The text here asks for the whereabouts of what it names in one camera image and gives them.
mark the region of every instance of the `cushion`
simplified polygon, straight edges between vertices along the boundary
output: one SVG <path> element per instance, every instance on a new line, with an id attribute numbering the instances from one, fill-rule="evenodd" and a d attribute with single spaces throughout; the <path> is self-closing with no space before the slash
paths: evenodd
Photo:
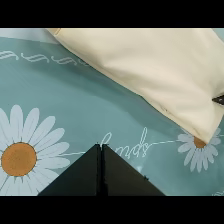
<path id="1" fill-rule="evenodd" d="M 67 49 L 208 143 L 223 116 L 224 46 L 212 29 L 53 28 Z"/>

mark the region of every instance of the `beige fabric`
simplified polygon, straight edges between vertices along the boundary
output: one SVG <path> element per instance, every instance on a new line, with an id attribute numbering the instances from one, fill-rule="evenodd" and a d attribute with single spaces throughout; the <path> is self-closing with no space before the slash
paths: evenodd
<path id="1" fill-rule="evenodd" d="M 224 112 L 212 102 L 224 93 L 224 45 L 212 29 L 49 31 L 92 67 L 209 142 Z"/>

